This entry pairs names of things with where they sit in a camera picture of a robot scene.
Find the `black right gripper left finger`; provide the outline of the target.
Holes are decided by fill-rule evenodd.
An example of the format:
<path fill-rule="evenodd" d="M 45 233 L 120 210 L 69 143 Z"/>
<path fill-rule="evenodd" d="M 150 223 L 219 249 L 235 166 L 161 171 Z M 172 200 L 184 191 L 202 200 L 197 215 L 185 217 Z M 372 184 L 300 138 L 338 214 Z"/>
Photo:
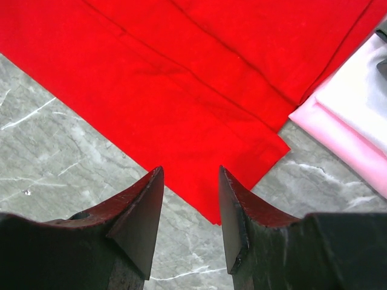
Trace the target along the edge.
<path fill-rule="evenodd" d="M 1 214 L 2 289 L 142 289 L 150 278 L 164 193 L 157 167 L 69 219 Z"/>

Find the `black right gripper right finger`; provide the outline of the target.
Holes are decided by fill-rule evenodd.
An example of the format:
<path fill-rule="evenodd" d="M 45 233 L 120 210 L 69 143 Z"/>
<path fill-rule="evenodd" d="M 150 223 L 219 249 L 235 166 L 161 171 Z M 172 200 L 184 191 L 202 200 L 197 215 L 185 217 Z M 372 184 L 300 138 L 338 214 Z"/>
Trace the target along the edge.
<path fill-rule="evenodd" d="M 235 289 L 385 289 L 386 214 L 299 219 L 247 190 L 226 168 L 218 194 Z"/>

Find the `red t-shirt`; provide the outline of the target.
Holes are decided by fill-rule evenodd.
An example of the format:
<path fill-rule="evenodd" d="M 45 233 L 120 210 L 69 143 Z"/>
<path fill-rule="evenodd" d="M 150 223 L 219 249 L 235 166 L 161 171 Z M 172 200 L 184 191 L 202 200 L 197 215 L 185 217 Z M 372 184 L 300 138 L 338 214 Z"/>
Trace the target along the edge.
<path fill-rule="evenodd" d="M 253 187 L 288 115 L 385 1 L 2 1 L 1 53 L 211 223 L 217 173 Z"/>

